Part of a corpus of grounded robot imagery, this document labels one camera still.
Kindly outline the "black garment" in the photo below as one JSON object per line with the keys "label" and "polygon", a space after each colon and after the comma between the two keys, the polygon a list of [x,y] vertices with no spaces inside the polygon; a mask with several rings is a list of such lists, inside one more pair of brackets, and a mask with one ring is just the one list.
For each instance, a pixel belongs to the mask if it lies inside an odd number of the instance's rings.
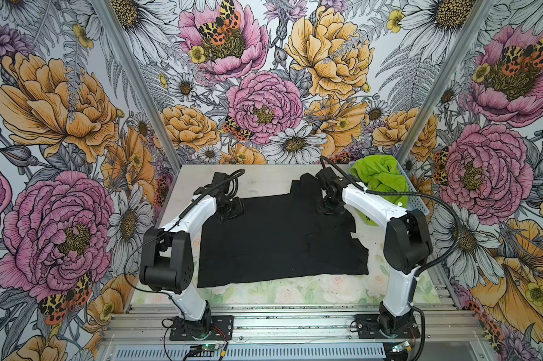
{"label": "black garment", "polygon": [[202,227],[198,286],[312,275],[366,275],[369,251],[352,235],[353,215],[326,215],[318,180],[303,174],[288,194],[243,199],[244,214]]}

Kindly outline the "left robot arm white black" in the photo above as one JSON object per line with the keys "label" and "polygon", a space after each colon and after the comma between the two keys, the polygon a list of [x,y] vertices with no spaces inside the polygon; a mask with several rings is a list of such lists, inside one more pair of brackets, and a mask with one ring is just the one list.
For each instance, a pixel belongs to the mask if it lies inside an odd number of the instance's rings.
{"label": "left robot arm white black", "polygon": [[192,239],[214,215],[227,221],[244,214],[237,197],[238,179],[244,173],[243,168],[232,174],[216,172],[212,182],[198,188],[176,218],[144,235],[139,280],[152,293],[165,294],[180,312],[171,327],[170,338],[175,341],[207,339],[216,329],[209,302],[193,284]]}

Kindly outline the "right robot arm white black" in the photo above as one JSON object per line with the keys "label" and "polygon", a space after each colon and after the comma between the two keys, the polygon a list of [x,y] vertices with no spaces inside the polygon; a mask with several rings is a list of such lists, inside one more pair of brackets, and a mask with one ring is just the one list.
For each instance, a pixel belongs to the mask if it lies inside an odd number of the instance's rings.
{"label": "right robot arm white black", "polygon": [[322,213],[355,208],[385,230],[384,259],[390,267],[387,294],[379,306],[375,325],[388,338],[400,335],[411,324],[418,272],[432,254],[432,242],[423,212],[395,205],[381,192],[371,191],[350,176],[339,177],[322,168],[316,179],[325,191],[319,204]]}

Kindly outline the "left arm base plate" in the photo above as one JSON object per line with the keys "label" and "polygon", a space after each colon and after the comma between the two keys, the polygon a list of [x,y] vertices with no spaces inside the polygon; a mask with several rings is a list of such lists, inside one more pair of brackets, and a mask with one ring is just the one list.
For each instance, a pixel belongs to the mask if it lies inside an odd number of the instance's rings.
{"label": "left arm base plate", "polygon": [[231,341],[235,318],[215,315],[198,321],[175,317],[169,326],[170,341]]}

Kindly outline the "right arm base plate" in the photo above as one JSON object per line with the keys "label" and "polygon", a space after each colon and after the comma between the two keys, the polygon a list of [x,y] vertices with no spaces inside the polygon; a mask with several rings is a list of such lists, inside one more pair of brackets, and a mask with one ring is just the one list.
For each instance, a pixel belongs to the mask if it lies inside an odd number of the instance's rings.
{"label": "right arm base plate", "polygon": [[420,338],[413,314],[393,317],[388,314],[357,314],[353,324],[360,339]]}

